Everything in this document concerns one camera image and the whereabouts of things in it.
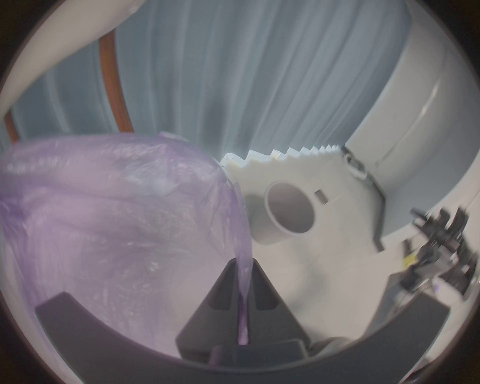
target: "orange strip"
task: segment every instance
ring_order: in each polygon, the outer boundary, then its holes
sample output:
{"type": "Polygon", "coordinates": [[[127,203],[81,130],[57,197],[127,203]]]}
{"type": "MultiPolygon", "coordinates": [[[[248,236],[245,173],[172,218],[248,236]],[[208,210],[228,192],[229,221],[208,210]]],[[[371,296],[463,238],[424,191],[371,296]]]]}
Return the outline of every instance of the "orange strip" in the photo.
{"type": "Polygon", "coordinates": [[[128,114],[123,91],[120,84],[115,53],[115,30],[100,39],[100,67],[102,68],[103,84],[107,91],[108,101],[120,132],[133,132],[132,121],[128,114]]]}
{"type": "Polygon", "coordinates": [[[10,137],[11,143],[16,143],[20,140],[15,123],[13,122],[12,110],[9,110],[5,115],[5,126],[7,127],[8,137],[10,137]]]}

